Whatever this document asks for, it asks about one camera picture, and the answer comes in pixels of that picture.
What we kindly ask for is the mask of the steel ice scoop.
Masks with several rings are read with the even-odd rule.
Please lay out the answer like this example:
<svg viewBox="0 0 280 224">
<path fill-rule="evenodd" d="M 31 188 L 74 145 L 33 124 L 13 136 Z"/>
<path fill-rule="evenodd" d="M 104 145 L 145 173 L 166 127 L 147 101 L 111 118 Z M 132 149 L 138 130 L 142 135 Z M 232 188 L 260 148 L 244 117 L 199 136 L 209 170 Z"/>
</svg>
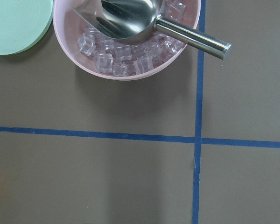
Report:
<svg viewBox="0 0 280 224">
<path fill-rule="evenodd" d="M 162 0 L 85 0 L 73 10 L 102 34 L 124 44 L 138 44 L 161 32 L 224 59 L 232 44 L 165 17 Z"/>
</svg>

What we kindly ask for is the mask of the light green plate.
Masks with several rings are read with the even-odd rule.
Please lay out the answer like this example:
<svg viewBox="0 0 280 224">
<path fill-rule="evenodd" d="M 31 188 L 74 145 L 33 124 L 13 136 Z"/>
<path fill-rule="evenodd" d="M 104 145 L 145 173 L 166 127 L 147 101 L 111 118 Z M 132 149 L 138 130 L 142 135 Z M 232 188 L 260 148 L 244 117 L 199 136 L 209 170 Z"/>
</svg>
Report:
<svg viewBox="0 0 280 224">
<path fill-rule="evenodd" d="M 0 56 L 37 44 L 52 22 L 52 0 L 0 0 Z"/>
</svg>

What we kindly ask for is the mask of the pink bowl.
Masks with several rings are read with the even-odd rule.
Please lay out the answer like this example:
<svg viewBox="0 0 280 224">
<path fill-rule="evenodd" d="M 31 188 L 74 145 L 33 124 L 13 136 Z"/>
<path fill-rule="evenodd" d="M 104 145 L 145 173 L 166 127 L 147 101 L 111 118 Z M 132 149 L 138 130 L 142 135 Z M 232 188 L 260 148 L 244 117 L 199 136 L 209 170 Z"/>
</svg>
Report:
<svg viewBox="0 0 280 224">
<path fill-rule="evenodd" d="M 84 20 L 74 12 L 74 8 L 80 6 L 82 0 L 55 0 L 53 4 L 53 25 L 59 45 L 63 49 L 66 56 L 78 67 L 78 70 L 85 71 L 97 77 L 117 80 L 117 81 L 132 81 L 139 80 L 152 76 L 164 70 L 169 66 L 186 48 L 186 44 L 182 44 L 181 48 L 168 58 L 167 61 L 158 64 L 153 70 L 134 74 L 127 77 L 115 77 L 99 72 L 95 66 L 95 61 L 78 52 L 77 40 L 82 35 L 85 27 Z"/>
</svg>

